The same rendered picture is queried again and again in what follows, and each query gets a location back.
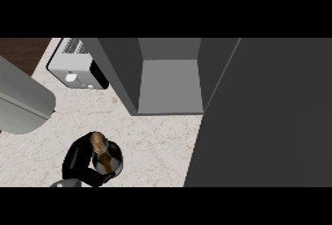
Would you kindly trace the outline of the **white toaster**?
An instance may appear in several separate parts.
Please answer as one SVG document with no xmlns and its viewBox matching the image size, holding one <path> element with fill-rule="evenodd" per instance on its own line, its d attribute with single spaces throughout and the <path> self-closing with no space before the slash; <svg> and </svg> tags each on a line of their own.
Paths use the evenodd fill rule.
<svg viewBox="0 0 332 225">
<path fill-rule="evenodd" d="M 60 39 L 49 59 L 47 71 L 71 89 L 106 90 L 109 87 L 99 65 L 80 39 Z"/>
</svg>

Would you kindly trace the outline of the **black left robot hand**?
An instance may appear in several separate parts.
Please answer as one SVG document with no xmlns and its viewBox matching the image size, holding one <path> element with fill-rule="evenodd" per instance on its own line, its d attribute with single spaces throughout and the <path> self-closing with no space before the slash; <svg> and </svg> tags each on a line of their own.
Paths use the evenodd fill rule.
<svg viewBox="0 0 332 225">
<path fill-rule="evenodd" d="M 91 187 L 99 187 L 111 179 L 108 179 L 93 167 L 91 133 L 93 132 L 88 132 L 69 146 L 62 163 L 62 178 L 75 178 Z"/>
</svg>

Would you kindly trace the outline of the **pale grey rounded appliance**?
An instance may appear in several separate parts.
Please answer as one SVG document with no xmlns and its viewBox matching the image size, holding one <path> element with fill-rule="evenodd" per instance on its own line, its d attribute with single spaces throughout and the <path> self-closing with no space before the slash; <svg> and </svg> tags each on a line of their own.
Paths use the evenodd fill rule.
<svg viewBox="0 0 332 225">
<path fill-rule="evenodd" d="M 52 91 L 0 55 L 0 130 L 32 132 L 50 119 L 55 107 Z"/>
</svg>

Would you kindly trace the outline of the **dark grey cabinet door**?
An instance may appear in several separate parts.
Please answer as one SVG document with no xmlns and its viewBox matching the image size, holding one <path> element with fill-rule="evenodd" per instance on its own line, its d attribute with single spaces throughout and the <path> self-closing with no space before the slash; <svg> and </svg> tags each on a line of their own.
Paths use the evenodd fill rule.
<svg viewBox="0 0 332 225">
<path fill-rule="evenodd" d="M 332 186 L 332 39 L 240 41 L 186 184 Z"/>
</svg>

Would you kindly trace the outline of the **grey open cabinet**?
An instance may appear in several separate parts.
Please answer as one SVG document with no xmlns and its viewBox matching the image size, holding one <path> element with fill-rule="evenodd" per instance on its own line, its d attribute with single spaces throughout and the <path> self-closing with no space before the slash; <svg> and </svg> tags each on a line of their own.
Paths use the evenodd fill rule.
<svg viewBox="0 0 332 225">
<path fill-rule="evenodd" d="M 83 43 L 133 116 L 205 113 L 237 38 L 85 38 Z"/>
</svg>

